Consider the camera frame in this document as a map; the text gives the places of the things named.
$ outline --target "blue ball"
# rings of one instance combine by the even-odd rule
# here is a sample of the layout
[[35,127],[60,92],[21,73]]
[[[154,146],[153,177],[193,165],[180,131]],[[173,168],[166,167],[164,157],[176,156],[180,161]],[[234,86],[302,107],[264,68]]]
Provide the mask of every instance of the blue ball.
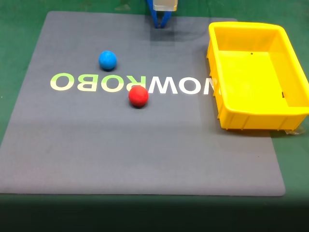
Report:
[[111,51],[104,51],[98,58],[98,62],[102,69],[111,70],[115,68],[117,64],[117,57]]

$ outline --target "yellow plastic bin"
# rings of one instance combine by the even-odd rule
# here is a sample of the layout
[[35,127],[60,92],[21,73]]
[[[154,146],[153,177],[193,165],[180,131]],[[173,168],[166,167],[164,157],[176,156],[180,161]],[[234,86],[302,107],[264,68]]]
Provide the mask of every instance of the yellow plastic bin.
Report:
[[209,26],[207,58],[224,129],[294,130],[309,114],[309,84],[277,25]]

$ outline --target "gray mat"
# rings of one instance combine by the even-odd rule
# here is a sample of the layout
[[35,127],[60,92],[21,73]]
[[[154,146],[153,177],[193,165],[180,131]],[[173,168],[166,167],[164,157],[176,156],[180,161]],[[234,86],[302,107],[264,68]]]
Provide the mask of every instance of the gray mat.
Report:
[[[213,90],[204,88],[208,25],[227,20],[174,17],[154,29],[143,15],[50,12],[1,144],[0,192],[283,195],[269,134],[221,129]],[[98,66],[103,50],[118,56],[112,72]],[[53,89],[58,73],[71,74],[73,86]],[[96,91],[78,89],[82,74],[98,74]],[[103,90],[107,75],[123,88]],[[145,76],[147,89],[153,76],[162,85],[172,77],[177,94],[156,85],[148,105],[134,109],[127,76]],[[199,81],[199,93],[193,79],[181,86],[186,77]]]

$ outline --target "red ball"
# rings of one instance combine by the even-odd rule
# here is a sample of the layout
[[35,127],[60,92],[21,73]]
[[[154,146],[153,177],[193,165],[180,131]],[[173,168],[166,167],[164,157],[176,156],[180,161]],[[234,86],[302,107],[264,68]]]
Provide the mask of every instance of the red ball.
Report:
[[142,107],[148,101],[148,91],[142,86],[134,86],[129,91],[129,100],[135,107]]

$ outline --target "ball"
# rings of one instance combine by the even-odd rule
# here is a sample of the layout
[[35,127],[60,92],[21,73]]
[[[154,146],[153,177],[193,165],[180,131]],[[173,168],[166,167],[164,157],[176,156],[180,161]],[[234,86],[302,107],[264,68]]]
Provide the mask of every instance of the ball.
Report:
[[116,67],[117,64],[117,57],[111,51],[104,51],[98,58],[98,62],[102,69],[105,70],[112,70]]
[[129,100],[135,107],[143,107],[148,101],[148,91],[142,86],[134,86],[129,91]]

